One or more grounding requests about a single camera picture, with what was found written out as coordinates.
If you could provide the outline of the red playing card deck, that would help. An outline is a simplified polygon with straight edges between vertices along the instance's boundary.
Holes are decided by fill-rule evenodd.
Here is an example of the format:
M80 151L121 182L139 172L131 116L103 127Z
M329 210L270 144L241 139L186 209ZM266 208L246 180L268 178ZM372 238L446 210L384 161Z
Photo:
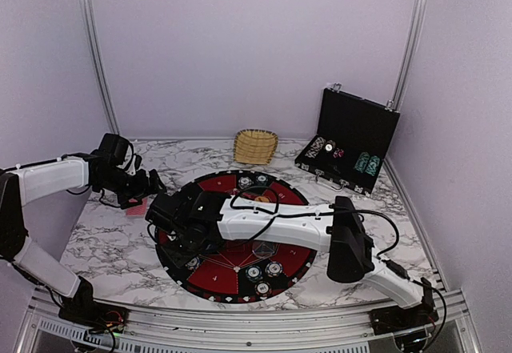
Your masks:
M128 218L144 218L147 211L147 205L141 204L135 207L130 207L125 210L125 214Z

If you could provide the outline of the clear round dealer button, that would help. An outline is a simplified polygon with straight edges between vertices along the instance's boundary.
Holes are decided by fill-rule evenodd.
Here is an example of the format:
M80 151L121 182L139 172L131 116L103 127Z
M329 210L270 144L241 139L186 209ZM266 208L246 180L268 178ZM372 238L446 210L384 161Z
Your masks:
M252 253L260 259L268 259L275 255L277 248L275 243L254 241L252 244Z

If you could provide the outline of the orange big blind button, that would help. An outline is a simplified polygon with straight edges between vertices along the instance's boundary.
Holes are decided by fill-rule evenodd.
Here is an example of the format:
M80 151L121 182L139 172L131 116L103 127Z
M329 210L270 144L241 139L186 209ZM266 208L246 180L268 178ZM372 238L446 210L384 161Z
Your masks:
M254 199L256 202L270 203L270 199L266 196L258 196Z

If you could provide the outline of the green blue chip stack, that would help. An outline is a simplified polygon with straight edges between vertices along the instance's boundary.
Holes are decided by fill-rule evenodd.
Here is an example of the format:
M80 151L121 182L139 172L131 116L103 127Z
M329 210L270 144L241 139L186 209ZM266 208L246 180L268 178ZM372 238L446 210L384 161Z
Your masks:
M262 269L259 266L249 266L245 270L245 276L252 283L256 283L262 279Z
M258 185L266 185L268 182L268 178L266 175L259 174L256 176L256 182Z

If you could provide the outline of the red black chip stack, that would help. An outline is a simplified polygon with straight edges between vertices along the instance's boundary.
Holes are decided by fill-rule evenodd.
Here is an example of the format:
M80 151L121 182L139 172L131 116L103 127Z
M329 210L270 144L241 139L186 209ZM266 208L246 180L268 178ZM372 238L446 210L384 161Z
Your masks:
M261 281L254 285L255 294L258 297L266 298L271 295L272 289L269 283Z

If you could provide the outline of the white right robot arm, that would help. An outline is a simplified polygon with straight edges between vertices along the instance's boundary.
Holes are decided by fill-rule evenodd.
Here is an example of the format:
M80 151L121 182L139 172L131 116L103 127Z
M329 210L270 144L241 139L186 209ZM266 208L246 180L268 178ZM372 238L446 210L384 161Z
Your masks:
M284 243L329 255L327 277L337 283L362 282L380 291L397 305L396 320L413 327L434 309L433 287L412 279L366 233L362 211L350 199L317 206L270 203L201 191L197 195L160 193L146 212L146 221L175 236L170 261L177 267L228 241Z

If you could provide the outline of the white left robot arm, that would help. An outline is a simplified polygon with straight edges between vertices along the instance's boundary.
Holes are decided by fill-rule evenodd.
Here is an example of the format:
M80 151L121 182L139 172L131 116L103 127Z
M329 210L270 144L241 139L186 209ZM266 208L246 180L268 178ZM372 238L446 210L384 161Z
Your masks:
M69 310L85 325L101 318L90 299L90 285L59 261L50 241L59 231L69 235L90 193L110 192L114 208L141 205L165 191L156 170L141 168L134 145L118 134L104 134L90 153L68 153L1 172L1 257L66 299Z

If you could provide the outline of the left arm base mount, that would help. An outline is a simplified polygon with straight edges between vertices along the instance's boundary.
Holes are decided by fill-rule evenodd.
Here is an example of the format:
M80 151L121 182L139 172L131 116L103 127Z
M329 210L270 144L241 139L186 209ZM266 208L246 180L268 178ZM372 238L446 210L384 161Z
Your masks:
M77 323L88 328L88 336L104 335L108 347L118 347L116 334L121 333L126 325L128 310L125 307L95 303L92 307L72 307L62 305L58 312L61 319Z

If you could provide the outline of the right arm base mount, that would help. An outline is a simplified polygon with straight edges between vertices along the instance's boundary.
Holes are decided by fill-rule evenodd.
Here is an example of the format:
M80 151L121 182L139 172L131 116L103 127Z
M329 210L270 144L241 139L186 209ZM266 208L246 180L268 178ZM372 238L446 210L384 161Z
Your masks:
M421 307L402 309L398 306L373 309L369 313L375 335L391 333L400 352L421 352L425 349L439 320L436 310L428 312Z

